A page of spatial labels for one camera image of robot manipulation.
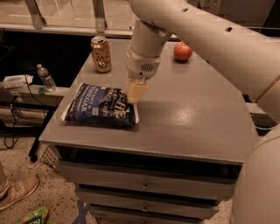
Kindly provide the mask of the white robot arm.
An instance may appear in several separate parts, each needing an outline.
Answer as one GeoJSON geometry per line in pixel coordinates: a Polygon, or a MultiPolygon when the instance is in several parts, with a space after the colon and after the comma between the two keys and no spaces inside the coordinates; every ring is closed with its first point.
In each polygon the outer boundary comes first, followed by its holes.
{"type": "Polygon", "coordinates": [[[279,224],[280,44],[185,0],[129,5],[137,17],[126,62],[132,102],[141,98],[166,41],[176,35],[276,122],[241,168],[229,224],[279,224]]]}

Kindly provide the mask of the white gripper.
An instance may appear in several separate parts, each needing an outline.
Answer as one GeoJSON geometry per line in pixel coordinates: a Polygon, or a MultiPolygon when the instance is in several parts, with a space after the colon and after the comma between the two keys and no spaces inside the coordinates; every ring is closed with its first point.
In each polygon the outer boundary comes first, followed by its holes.
{"type": "Polygon", "coordinates": [[[141,99],[148,85],[145,80],[150,79],[158,70],[160,64],[160,55],[143,56],[136,52],[132,46],[129,46],[126,59],[126,91],[128,103],[135,104],[141,99]]]}

